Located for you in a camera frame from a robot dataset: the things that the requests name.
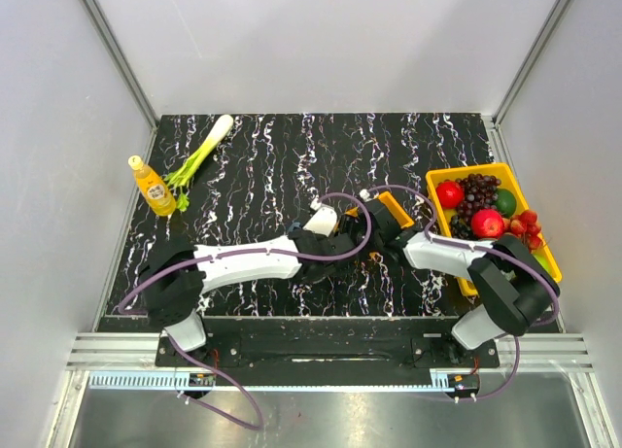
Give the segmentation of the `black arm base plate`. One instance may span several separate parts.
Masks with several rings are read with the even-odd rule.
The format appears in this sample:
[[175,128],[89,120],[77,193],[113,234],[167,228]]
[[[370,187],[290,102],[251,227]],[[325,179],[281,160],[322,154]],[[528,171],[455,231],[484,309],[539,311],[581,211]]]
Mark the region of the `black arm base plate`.
[[497,368],[497,346],[473,351],[451,336],[455,317],[232,318],[203,321],[206,343],[191,357],[221,369],[252,363],[373,362],[415,368]]

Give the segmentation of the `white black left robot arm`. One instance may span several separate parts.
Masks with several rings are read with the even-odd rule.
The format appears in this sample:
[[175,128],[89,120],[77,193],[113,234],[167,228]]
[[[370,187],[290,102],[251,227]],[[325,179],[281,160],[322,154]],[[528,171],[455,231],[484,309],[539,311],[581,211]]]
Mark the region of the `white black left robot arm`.
[[355,256],[363,240],[347,233],[326,236],[302,228],[257,244],[235,246],[194,245],[176,237],[151,249],[140,270],[140,295],[150,325],[173,336],[177,354],[187,364],[200,365],[211,352],[196,312],[203,293],[263,279],[319,282]]

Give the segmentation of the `small orange card bin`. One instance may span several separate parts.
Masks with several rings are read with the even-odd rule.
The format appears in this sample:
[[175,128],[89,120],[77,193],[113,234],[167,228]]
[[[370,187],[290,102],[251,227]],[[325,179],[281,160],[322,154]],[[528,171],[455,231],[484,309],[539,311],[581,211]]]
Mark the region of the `small orange card bin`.
[[378,254],[397,262],[403,260],[403,248],[417,233],[414,221],[389,191],[381,192],[363,205],[371,222],[368,239],[363,241],[367,223],[361,208],[346,211],[341,217],[338,231],[347,233],[356,247],[363,244],[358,253],[360,258]]

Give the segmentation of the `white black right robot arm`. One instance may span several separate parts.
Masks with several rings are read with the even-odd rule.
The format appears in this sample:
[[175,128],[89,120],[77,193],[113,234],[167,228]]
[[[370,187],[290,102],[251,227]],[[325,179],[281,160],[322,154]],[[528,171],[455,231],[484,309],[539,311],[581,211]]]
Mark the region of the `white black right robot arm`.
[[360,210],[344,215],[338,230],[365,249],[415,270],[432,270],[470,281],[480,304],[456,322],[446,337],[442,355],[462,366],[484,342],[507,334],[520,337],[542,319],[547,309],[559,309],[560,289],[552,276],[517,238],[504,234],[496,241],[465,241],[416,228],[390,200],[377,197]]

